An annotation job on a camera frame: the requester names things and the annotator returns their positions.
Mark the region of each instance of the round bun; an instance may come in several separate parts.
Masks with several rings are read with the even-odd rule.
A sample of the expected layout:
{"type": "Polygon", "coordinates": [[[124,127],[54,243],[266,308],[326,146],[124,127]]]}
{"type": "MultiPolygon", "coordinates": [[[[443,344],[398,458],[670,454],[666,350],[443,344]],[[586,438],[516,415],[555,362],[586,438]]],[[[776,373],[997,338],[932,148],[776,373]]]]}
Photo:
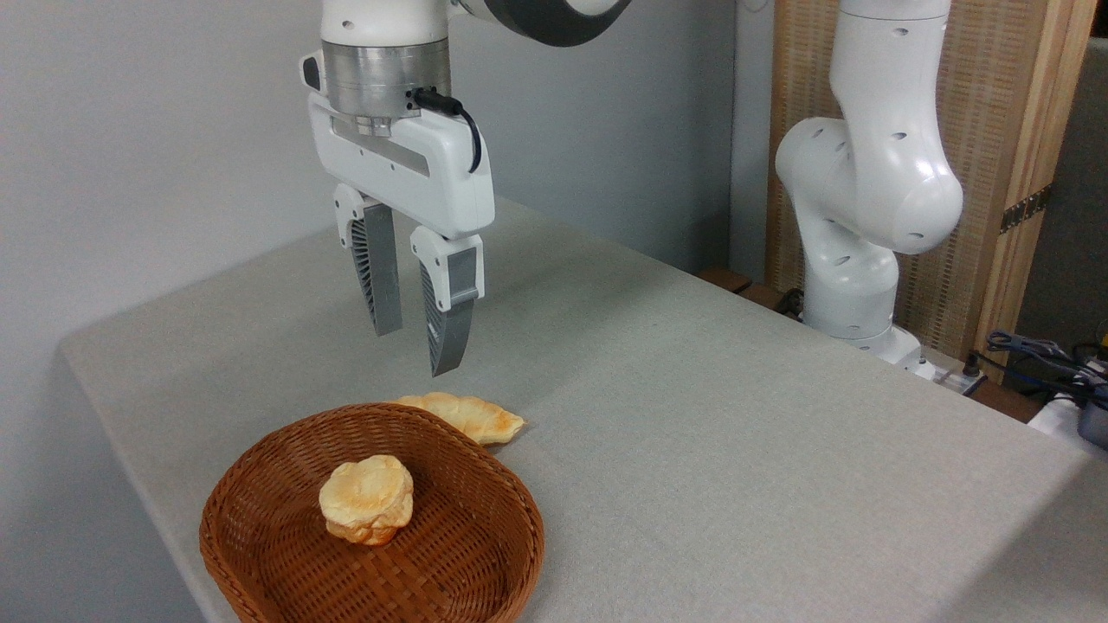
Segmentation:
{"type": "Polygon", "coordinates": [[[342,463],[319,490],[319,508],[331,534],[351,543],[383,545],[411,521],[411,473],[389,455],[342,463]]]}

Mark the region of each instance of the flat pastry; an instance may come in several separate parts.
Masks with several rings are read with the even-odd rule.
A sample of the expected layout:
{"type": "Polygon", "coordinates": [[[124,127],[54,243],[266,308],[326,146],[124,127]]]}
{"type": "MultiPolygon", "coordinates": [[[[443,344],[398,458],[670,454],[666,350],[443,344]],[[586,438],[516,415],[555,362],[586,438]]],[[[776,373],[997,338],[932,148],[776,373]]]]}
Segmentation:
{"type": "Polygon", "coordinates": [[[482,446],[506,443],[526,423],[523,418],[499,405],[474,396],[459,398],[453,394],[432,391],[427,396],[404,396],[393,402],[431,411],[482,446]]]}
{"type": "Polygon", "coordinates": [[[331,534],[383,545],[412,519],[411,473],[389,455],[342,463],[319,490],[319,508],[331,534]]]}

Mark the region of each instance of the toy bread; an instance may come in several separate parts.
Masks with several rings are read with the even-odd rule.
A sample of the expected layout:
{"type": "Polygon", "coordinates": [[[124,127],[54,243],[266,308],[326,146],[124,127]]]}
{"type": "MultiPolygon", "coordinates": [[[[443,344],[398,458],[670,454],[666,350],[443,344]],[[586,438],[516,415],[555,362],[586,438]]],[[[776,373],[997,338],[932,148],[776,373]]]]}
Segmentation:
{"type": "Polygon", "coordinates": [[[351,543],[383,545],[412,518],[412,477],[396,457],[342,463],[319,490],[327,531],[351,543]]]}
{"type": "Polygon", "coordinates": [[[459,398],[432,391],[427,396],[404,396],[393,402],[430,411],[482,446],[506,443],[526,423],[523,418],[474,396],[459,398]]]}

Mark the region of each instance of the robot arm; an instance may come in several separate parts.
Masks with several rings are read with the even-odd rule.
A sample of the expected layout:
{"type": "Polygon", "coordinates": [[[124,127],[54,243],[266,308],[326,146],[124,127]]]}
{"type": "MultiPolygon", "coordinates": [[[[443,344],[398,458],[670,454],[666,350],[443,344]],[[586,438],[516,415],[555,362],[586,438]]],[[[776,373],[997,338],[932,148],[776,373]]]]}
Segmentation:
{"type": "Polygon", "coordinates": [[[606,30],[630,0],[324,0],[321,49],[301,61],[320,162],[340,181],[339,239],[378,335],[401,327],[392,210],[423,277],[431,372],[461,362],[484,296],[483,243],[494,216],[484,139],[450,98],[448,20],[472,14],[548,45],[606,30]]]}
{"type": "Polygon", "coordinates": [[[950,6],[841,0],[831,88],[844,119],[798,123],[777,153],[804,248],[804,324],[924,376],[919,340],[892,324],[893,252],[934,248],[962,213],[935,112],[950,6]]]}

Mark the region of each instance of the wicker basket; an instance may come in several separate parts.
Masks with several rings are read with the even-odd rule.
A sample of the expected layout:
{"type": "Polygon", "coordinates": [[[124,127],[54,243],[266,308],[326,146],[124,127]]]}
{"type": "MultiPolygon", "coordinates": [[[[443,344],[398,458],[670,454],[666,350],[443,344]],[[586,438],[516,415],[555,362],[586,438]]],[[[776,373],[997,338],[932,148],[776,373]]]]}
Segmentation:
{"type": "Polygon", "coordinates": [[[201,552],[243,621],[514,621],[538,582],[543,525],[531,493],[435,416],[355,405],[266,436],[204,507],[201,552]],[[411,523],[383,547],[327,533],[319,488],[346,461],[399,458],[411,523]]]}

